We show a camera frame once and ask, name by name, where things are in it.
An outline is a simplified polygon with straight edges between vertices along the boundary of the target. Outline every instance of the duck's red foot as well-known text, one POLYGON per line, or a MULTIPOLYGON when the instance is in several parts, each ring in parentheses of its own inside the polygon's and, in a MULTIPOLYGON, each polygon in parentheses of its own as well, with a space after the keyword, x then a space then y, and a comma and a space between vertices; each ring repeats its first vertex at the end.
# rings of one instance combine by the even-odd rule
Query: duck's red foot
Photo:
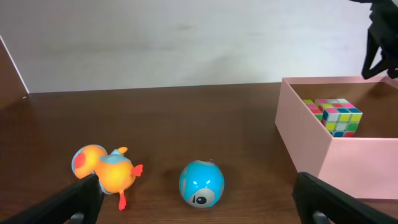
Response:
POLYGON ((126 198, 124 196, 124 192, 120 192, 120 201, 119 201, 119 210, 123 210, 126 208, 126 198))

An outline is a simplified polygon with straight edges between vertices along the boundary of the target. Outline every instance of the green sticker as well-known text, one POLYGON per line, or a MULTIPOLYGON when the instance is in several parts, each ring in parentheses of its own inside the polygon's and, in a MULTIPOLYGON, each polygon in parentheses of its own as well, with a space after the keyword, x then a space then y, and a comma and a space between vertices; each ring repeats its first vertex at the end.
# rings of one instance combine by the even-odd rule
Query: green sticker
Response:
POLYGON ((356 131, 357 128, 358 128, 358 123, 351 123, 348 125, 347 131, 356 131))
POLYGON ((322 121, 322 114, 315 115, 319 121, 322 121))

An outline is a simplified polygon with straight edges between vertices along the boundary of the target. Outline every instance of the yellow sticker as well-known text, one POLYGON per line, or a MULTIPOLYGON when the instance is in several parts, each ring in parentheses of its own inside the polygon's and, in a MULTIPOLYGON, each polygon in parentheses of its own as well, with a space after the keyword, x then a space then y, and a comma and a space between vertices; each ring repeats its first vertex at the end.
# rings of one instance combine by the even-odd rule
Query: yellow sticker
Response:
POLYGON ((349 117, 350 117, 350 116, 351 116, 350 114, 342 114, 342 115, 340 115, 339 121, 341 121, 341 122, 347 122, 347 121, 349 121, 349 117))
POLYGON ((353 114, 353 116, 351 117, 351 121, 359 122, 361 120, 361 117, 361 114, 353 114))
POLYGON ((334 131, 335 130, 335 126, 336 126, 336 123, 327 123, 326 124, 326 129, 328 131, 334 131))
POLYGON ((305 104, 313 104, 313 101, 312 100, 304 100, 304 103, 305 104))
POLYGON ((323 108, 333 108, 333 105, 329 104, 329 103, 324 103, 322 104, 323 108))

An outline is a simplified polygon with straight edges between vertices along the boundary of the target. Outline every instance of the toy duck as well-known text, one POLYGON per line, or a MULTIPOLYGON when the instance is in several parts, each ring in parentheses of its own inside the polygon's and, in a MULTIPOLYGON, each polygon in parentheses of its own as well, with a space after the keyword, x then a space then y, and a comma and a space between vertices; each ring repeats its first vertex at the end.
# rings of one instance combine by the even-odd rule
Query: toy duck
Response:
POLYGON ((106 194, 120 194, 119 210, 126 208, 124 190, 140 177, 144 166, 133 166, 124 157, 126 147, 115 149, 110 155, 102 146, 89 145, 81 148, 72 159, 72 171, 79 179, 92 173, 98 176, 102 191, 106 194))

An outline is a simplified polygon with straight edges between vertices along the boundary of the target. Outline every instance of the white wall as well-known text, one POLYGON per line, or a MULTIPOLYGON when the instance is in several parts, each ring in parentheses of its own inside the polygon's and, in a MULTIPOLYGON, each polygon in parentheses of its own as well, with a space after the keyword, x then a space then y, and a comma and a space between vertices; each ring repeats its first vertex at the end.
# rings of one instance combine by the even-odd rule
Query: white wall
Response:
POLYGON ((2 0, 30 92, 359 75, 369 4, 349 0, 2 0))

